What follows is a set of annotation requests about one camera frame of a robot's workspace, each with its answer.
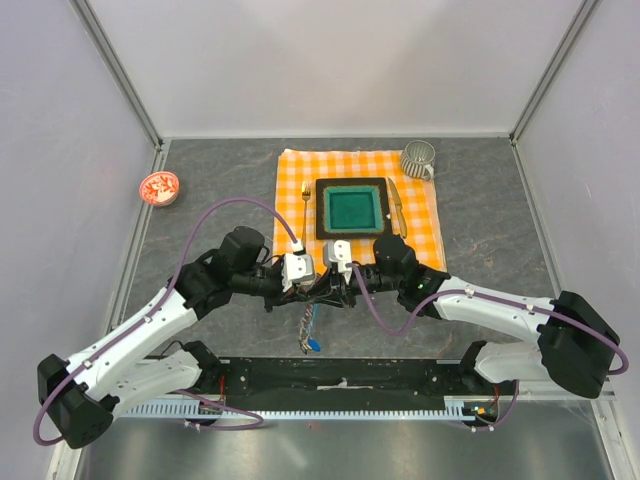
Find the large keyring organiser with rings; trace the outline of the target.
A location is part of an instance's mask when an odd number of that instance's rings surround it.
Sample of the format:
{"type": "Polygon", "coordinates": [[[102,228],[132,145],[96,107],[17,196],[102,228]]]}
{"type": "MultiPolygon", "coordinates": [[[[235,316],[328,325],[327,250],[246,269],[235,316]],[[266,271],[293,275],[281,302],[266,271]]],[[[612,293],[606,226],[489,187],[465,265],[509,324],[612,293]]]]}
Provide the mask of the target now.
{"type": "Polygon", "coordinates": [[[307,355],[309,352],[314,352],[309,348],[307,340],[309,338],[315,339],[313,337],[313,328],[318,312],[318,302],[314,299],[314,296],[309,293],[311,289],[311,282],[304,282],[303,284],[308,285],[308,294],[310,298],[309,301],[305,304],[302,317],[300,318],[298,344],[301,352],[304,355],[307,355]]]}

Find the blue key tag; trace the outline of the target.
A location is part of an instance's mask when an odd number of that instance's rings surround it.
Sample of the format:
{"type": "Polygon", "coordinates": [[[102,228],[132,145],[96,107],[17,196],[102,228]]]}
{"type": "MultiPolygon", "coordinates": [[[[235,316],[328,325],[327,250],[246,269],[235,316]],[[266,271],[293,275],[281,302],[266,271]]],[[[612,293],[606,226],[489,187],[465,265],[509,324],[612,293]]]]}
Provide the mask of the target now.
{"type": "Polygon", "coordinates": [[[320,352],[321,351],[321,347],[320,347],[319,343],[315,339],[309,338],[307,340],[307,344],[308,344],[309,348],[312,351],[314,351],[314,352],[320,352]]]}

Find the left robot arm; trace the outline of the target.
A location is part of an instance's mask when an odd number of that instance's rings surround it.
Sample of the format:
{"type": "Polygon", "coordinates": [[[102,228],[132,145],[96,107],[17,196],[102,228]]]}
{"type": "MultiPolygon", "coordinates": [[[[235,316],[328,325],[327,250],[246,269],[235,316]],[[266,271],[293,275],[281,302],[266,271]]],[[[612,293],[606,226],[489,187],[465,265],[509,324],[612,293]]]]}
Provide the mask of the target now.
{"type": "Polygon", "coordinates": [[[274,264],[259,257],[264,243],[258,231],[235,228],[219,247],[192,262],[181,260],[167,285],[105,337],[68,358],[51,354],[41,360],[40,409],[33,426],[36,443],[52,443],[40,432],[44,418],[57,428],[58,441],[79,449],[147,400],[190,388],[198,393],[215,389],[218,359],[200,342],[152,364],[138,363],[170,337],[226,305],[234,294],[258,296],[272,305],[313,275],[303,240],[292,238],[290,252],[274,264]]]}

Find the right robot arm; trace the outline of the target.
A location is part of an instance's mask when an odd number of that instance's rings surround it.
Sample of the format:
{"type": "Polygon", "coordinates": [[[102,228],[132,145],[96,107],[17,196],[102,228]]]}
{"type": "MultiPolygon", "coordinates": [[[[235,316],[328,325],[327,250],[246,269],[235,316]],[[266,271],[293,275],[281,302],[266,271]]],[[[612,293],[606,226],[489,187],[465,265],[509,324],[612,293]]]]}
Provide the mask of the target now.
{"type": "Polygon", "coordinates": [[[467,349],[457,377],[469,393],[503,382],[550,380],[571,394],[595,399],[608,377],[629,368],[617,333],[577,293],[563,291],[553,299],[480,287],[421,264],[393,234],[375,240],[373,253],[373,263],[363,265],[353,259],[349,242],[327,242],[326,277],[341,301],[354,304],[362,297],[373,315],[378,313],[373,294],[396,292],[410,317],[395,335],[428,316],[512,337],[508,344],[476,341],[467,349]]]}

